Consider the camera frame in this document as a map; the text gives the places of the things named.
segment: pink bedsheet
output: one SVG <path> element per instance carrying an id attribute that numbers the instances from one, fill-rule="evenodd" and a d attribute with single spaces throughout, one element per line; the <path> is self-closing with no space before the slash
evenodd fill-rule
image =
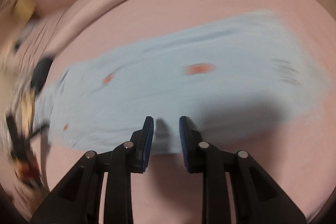
<path id="1" fill-rule="evenodd" d="M 336 22 L 315 0 L 118 0 L 115 5 L 97 0 L 94 6 L 91 1 L 76 3 L 78 12 L 50 42 L 50 52 L 67 47 L 55 59 L 48 84 L 74 62 L 115 47 L 257 9 L 278 13 L 331 80 L 336 78 Z M 250 152 L 310 217 L 336 185 L 335 106 L 332 90 L 299 119 L 225 149 Z M 56 144 L 50 148 L 45 171 L 51 189 L 83 153 Z M 152 157 L 144 175 L 132 176 L 132 193 L 135 223 L 200 220 L 201 177 L 188 175 L 179 155 Z"/>

